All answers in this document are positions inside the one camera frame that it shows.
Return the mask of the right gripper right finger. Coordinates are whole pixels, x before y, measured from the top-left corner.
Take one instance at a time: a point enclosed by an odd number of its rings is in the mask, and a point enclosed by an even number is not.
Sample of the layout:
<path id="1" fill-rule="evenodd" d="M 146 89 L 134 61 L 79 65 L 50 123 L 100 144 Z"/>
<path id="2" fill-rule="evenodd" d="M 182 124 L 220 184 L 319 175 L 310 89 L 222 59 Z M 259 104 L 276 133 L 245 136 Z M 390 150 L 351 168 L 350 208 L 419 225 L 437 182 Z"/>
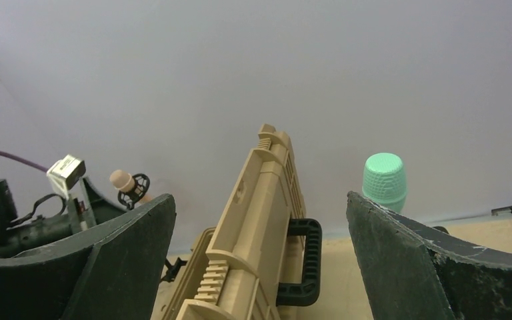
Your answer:
<path id="1" fill-rule="evenodd" d="M 512 319 L 512 253 L 347 195 L 349 233 L 375 319 Z"/>

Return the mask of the pink microphone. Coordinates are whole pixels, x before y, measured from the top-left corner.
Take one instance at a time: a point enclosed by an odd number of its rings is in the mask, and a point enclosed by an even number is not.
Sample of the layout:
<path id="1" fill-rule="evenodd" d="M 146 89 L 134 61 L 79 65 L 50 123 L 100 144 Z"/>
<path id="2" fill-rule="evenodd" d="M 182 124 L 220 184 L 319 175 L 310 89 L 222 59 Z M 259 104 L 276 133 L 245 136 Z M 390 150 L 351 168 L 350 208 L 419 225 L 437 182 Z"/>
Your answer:
<path id="1" fill-rule="evenodd" d="M 110 174 L 111 184 L 118 190 L 117 200 L 128 210 L 134 209 L 136 204 L 147 203 L 152 200 L 148 193 L 150 179 L 146 174 L 137 173 L 131 175 L 123 170 L 115 170 Z"/>

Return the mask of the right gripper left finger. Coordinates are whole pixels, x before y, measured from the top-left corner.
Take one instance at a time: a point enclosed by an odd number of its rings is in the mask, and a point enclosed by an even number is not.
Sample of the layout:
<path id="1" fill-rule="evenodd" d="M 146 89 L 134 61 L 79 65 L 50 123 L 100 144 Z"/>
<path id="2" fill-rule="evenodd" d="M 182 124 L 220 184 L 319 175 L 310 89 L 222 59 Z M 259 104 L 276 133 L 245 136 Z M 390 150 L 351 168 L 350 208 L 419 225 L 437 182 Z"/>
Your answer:
<path id="1" fill-rule="evenodd" d="M 152 201 L 73 236 L 0 258 L 0 319 L 149 319 L 176 220 Z"/>

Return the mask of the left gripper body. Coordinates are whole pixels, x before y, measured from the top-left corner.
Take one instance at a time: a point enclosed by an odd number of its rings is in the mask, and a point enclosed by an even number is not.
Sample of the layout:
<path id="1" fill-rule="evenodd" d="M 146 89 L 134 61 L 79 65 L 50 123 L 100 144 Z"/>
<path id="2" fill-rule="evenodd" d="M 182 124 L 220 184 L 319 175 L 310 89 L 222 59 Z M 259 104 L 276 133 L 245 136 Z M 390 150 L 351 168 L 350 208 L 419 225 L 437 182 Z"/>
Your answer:
<path id="1" fill-rule="evenodd" d="M 124 213 L 121 205 L 104 197 L 90 178 L 82 177 L 67 194 L 67 216 L 72 234 L 88 230 Z"/>

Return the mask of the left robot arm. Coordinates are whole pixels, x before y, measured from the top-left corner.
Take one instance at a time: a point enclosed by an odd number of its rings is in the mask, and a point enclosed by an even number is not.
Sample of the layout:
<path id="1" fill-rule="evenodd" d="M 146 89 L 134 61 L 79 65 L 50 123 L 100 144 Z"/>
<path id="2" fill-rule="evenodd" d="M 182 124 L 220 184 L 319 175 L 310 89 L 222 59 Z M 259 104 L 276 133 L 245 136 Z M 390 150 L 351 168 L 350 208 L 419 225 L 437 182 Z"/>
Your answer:
<path id="1" fill-rule="evenodd" d="M 36 200 L 32 211 L 19 218 L 7 181 L 0 179 L 0 258 L 59 241 L 127 212 L 104 198 L 88 177 L 81 178 L 79 185 L 80 198 L 51 193 Z M 61 201 L 59 213 L 52 217 L 36 214 L 38 206 L 54 197 Z"/>

